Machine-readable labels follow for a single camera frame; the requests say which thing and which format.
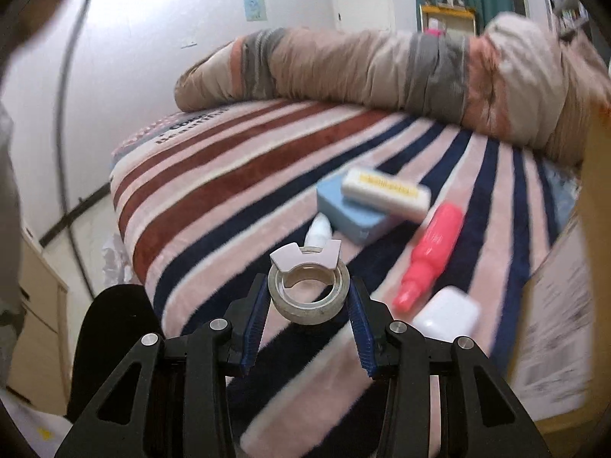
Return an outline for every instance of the baseboard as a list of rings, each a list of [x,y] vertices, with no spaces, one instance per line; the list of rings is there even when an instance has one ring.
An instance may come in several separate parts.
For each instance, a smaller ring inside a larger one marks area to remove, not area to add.
[[[51,229],[45,232],[45,235],[40,239],[40,245],[45,248],[47,245],[53,241],[67,226],[68,222],[72,223],[77,218],[79,218],[82,214],[84,214],[87,210],[89,210],[93,205],[107,197],[111,193],[111,185],[110,182],[103,185],[93,193],[91,193],[84,200],[81,200],[78,205],[71,209],[68,212],[68,215],[65,215],[59,222],[57,222]]]

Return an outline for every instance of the white container with yellow label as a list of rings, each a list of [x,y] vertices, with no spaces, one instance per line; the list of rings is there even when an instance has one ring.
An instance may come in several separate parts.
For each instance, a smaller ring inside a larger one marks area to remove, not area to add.
[[[431,191],[370,169],[352,168],[341,183],[345,198],[422,223],[431,206]]]

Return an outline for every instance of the white door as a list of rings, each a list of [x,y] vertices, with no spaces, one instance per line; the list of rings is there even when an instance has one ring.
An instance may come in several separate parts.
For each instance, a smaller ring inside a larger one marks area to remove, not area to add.
[[[333,0],[333,6],[340,31],[395,29],[392,0]]]

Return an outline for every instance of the metal screw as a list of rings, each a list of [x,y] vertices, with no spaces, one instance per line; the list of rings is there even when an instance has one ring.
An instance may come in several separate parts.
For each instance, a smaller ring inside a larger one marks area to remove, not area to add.
[[[407,324],[405,322],[395,320],[390,323],[389,329],[395,334],[403,334],[407,330]]]
[[[462,338],[458,338],[458,345],[462,349],[471,349],[475,346],[473,339],[463,336]]]
[[[142,344],[145,346],[152,346],[159,340],[159,336],[152,332],[151,334],[145,334],[142,336]]]
[[[210,329],[212,330],[223,330],[228,326],[228,322],[225,319],[214,319],[210,322]]]

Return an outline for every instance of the blue box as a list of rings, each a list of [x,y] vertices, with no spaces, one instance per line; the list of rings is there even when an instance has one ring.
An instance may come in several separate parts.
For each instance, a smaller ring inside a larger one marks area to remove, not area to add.
[[[404,221],[397,215],[344,198],[341,181],[345,175],[340,173],[328,177],[316,186],[318,211],[329,218],[334,230],[340,231],[354,244],[367,245]]]

